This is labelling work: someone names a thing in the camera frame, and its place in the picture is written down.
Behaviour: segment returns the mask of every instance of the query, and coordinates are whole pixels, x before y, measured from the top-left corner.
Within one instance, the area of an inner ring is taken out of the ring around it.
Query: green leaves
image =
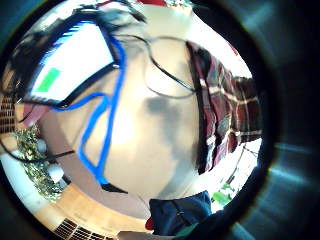
[[[14,133],[17,139],[18,150],[22,153],[24,159],[38,159],[44,158],[45,155],[38,151],[37,134],[39,130],[37,126],[31,128],[18,130]],[[21,163],[25,173],[37,188],[38,193],[45,199],[55,202],[61,197],[62,188],[59,183],[54,183],[47,172],[50,165],[48,162],[44,163]]]
[[[219,190],[219,192],[214,192],[211,198],[211,201],[218,202],[221,206],[227,205],[229,202],[231,202],[231,193],[234,191],[233,188],[227,183],[225,183],[222,188]]]

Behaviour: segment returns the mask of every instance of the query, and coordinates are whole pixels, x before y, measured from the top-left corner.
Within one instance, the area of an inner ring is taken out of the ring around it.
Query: person
[[[186,42],[198,101],[202,102],[205,139],[198,157],[198,173],[210,171],[228,153],[243,143],[261,137],[259,102],[252,78],[234,77],[206,49]],[[120,232],[120,240],[184,239],[194,227],[212,214],[207,191],[175,199],[149,202],[153,235]]]

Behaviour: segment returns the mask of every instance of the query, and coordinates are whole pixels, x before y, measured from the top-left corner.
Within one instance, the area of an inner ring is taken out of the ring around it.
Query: wooden surface
[[[35,213],[35,217],[52,231],[68,218],[103,236],[115,237],[119,231],[146,232],[145,220],[120,214],[98,204],[74,184],[63,191],[60,200],[44,206]]]

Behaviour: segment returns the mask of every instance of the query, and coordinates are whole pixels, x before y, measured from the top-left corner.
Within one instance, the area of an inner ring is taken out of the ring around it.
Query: cord
[[[34,160],[26,160],[24,158],[20,158],[17,157],[16,155],[14,155],[13,153],[10,152],[10,150],[5,146],[5,144],[3,143],[2,139],[0,138],[0,145],[3,148],[3,150],[12,158],[14,158],[15,160],[22,162],[22,163],[42,163],[42,162],[48,162],[48,161],[52,161],[52,160],[56,160],[57,158],[61,158],[64,157],[66,155],[69,154],[73,154],[75,153],[75,151],[71,150],[71,151],[67,151],[67,152],[63,152],[63,153],[59,153],[56,155],[52,155],[46,158],[39,158],[39,159],[34,159]]]
[[[76,102],[75,104],[70,105],[67,108],[55,108],[54,109],[55,111],[58,111],[58,112],[72,111],[72,110],[75,110],[77,108],[82,107],[83,105],[85,105],[87,102],[89,102],[93,98],[96,98],[96,97],[101,98],[100,104],[95,108],[95,110],[93,111],[93,113],[91,114],[91,116],[89,118],[87,126],[82,134],[81,139],[80,139],[80,144],[79,144],[79,148],[78,148],[78,156],[79,156],[80,160],[85,165],[85,167],[95,176],[97,182],[99,182],[100,184],[108,184],[109,183],[108,180],[104,177],[104,168],[105,168],[106,160],[107,160],[109,149],[110,149],[111,137],[112,137],[112,131],[113,131],[113,122],[114,122],[115,113],[116,113],[117,105],[118,105],[119,98],[120,98],[120,90],[122,88],[122,85],[123,85],[123,82],[125,79],[125,73],[126,73],[126,71],[125,71],[125,67],[126,67],[125,51],[124,51],[123,47],[121,46],[120,42],[118,40],[116,40],[112,35],[110,35],[110,40],[111,40],[111,43],[118,50],[119,59],[120,59],[120,61],[119,61],[120,73],[118,75],[116,85],[114,87],[115,90],[114,90],[113,95],[108,96],[103,92],[94,92],[94,93],[84,97],[80,101]],[[104,138],[102,150],[100,152],[98,165],[94,166],[90,162],[89,158],[87,157],[87,155],[85,153],[85,146],[86,146],[86,143],[87,143],[87,141],[88,141],[95,125],[96,125],[96,122],[98,121],[100,116],[107,110],[108,107],[110,107],[110,112],[109,112],[109,116],[108,116],[108,125],[107,125],[106,136]]]
[[[149,43],[148,40],[142,38],[142,37],[139,37],[137,35],[130,35],[130,34],[120,34],[120,35],[115,35],[117,37],[133,37],[133,38],[136,38],[140,41],[142,41],[146,47],[147,47],[147,51],[148,51],[148,55],[149,55],[149,58],[151,60],[151,62],[161,71],[163,72],[165,75],[167,75],[168,77],[170,77],[171,79],[173,79],[174,81],[176,81],[178,84],[180,84],[181,86],[183,86],[184,88],[186,88],[187,90],[189,90],[190,92],[194,93],[196,92],[196,90],[194,88],[192,88],[190,85],[188,85],[187,83],[185,83],[184,81],[178,79],[177,77],[173,76],[171,73],[169,73],[167,70],[165,70],[153,57],[153,54],[152,54],[152,50],[151,50],[151,45]],[[182,41],[182,39],[179,39],[179,38],[174,38],[174,37],[168,37],[168,36],[162,36],[163,39],[167,38],[167,39],[178,39],[179,41]]]
[[[22,123],[22,122],[24,122],[25,120],[27,120],[27,119],[30,117],[31,113],[33,112],[35,106],[36,106],[35,104],[32,105],[30,111],[29,111],[21,120],[18,120],[18,123]]]

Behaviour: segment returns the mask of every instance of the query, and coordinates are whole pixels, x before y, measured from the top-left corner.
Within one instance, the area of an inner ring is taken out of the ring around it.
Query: red plaid fabric
[[[252,78],[233,77],[207,50],[192,42],[186,44],[203,106],[206,153],[197,165],[202,174],[239,144],[261,137],[260,107]]]

